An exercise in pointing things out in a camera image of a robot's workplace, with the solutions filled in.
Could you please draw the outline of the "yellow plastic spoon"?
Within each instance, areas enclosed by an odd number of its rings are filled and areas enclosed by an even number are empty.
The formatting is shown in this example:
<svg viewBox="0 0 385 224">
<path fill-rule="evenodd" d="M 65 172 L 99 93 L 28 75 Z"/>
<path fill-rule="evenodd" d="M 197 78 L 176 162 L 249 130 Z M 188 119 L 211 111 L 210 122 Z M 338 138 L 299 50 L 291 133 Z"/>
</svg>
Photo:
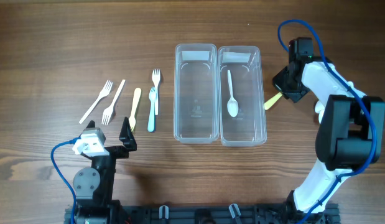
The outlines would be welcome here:
<svg viewBox="0 0 385 224">
<path fill-rule="evenodd" d="M 269 110 L 281 97 L 282 93 L 278 92 L 276 95 L 265 102 L 264 109 Z"/>
</svg>

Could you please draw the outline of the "yellow plastic fork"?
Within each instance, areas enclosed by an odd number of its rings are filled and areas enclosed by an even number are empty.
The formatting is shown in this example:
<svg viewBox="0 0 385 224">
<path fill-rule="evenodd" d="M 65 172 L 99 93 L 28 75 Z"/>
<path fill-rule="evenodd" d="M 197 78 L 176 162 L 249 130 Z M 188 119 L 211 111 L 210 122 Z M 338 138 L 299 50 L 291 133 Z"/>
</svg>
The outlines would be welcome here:
<svg viewBox="0 0 385 224">
<path fill-rule="evenodd" d="M 129 124 L 131 127 L 131 131 L 134 131 L 134 128 L 136 125 L 136 111 L 137 111 L 137 107 L 139 105 L 141 93 L 142 93 L 142 90 L 140 88 L 136 88 L 134 90 L 133 99 L 132 99 L 131 114 L 129 117 Z"/>
</svg>

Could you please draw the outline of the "white spoon crossing yellow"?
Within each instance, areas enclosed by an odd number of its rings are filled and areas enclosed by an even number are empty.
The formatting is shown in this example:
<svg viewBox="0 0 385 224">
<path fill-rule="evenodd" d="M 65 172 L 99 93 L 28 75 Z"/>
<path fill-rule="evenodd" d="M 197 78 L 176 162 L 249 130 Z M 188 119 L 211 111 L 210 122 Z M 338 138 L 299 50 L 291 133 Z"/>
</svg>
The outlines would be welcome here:
<svg viewBox="0 0 385 224">
<path fill-rule="evenodd" d="M 233 82 L 231 77 L 231 72 L 227 71 L 227 77 L 228 77 L 228 87 L 230 92 L 230 99 L 227 102 L 227 110 L 231 117 L 236 117 L 238 115 L 239 106 L 238 102 L 235 100 L 233 96 Z"/>
</svg>

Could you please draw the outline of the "white plastic spoon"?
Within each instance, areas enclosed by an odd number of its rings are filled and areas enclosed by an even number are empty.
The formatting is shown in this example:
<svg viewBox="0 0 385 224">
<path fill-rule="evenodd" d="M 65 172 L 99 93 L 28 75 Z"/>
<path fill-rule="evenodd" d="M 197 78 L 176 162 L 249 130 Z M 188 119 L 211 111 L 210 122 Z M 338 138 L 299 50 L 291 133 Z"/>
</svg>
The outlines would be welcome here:
<svg viewBox="0 0 385 224">
<path fill-rule="evenodd" d="M 324 109 L 325 109 L 325 106 L 322 104 L 322 102 L 317 101 L 314 108 L 315 112 L 317 114 L 320 114 Z"/>
<path fill-rule="evenodd" d="M 319 122 L 319 123 L 322 122 L 323 114 L 324 114 L 324 111 L 321 111 L 321 112 L 319 112 L 319 114 L 318 114 L 318 122 Z"/>
</svg>

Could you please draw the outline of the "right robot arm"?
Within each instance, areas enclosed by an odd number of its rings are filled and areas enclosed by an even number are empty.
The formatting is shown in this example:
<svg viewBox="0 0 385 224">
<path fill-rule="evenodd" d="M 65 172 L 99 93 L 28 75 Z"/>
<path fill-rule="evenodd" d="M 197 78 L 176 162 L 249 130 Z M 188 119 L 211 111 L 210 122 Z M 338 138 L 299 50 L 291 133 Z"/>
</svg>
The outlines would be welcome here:
<svg viewBox="0 0 385 224">
<path fill-rule="evenodd" d="M 317 160 L 304 182 L 291 191 L 282 217 L 312 222 L 349 177 L 377 162 L 381 153 L 385 102 L 357 90 L 336 72 L 328 58 L 316 56 L 310 37 L 289 42 L 289 64 L 273 79 L 286 99 L 298 102 L 312 91 L 320 123 Z"/>
</svg>

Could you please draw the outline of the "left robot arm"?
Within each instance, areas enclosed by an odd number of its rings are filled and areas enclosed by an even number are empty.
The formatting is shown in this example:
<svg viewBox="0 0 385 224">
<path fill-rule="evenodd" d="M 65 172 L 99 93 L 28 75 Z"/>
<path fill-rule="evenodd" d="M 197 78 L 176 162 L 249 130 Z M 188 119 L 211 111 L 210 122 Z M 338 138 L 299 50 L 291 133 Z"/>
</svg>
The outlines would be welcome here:
<svg viewBox="0 0 385 224">
<path fill-rule="evenodd" d="M 67 223 L 131 223 L 119 200 L 113 200 L 116 161 L 127 159 L 137 150 L 129 124 L 124 118 L 119 134 L 121 144 L 104 146 L 106 137 L 102 130 L 90 121 L 74 142 L 75 154 L 91 161 L 91 166 L 81 169 L 73 178 L 75 202 Z"/>
</svg>

